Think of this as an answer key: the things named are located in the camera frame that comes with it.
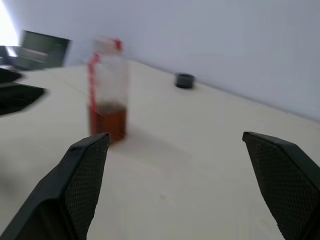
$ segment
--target white table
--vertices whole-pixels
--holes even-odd
[[[128,137],[107,154],[88,240],[282,240],[244,131],[298,144],[320,164],[320,124],[131,62]],[[49,94],[0,118],[0,232],[68,147],[86,137],[87,69],[28,72]]]

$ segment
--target black bottle cap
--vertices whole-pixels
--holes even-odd
[[[193,89],[195,76],[186,73],[177,73],[175,75],[175,86],[180,89]]]

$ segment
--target light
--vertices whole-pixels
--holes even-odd
[[[0,0],[0,46],[18,46],[17,32],[2,0]]]

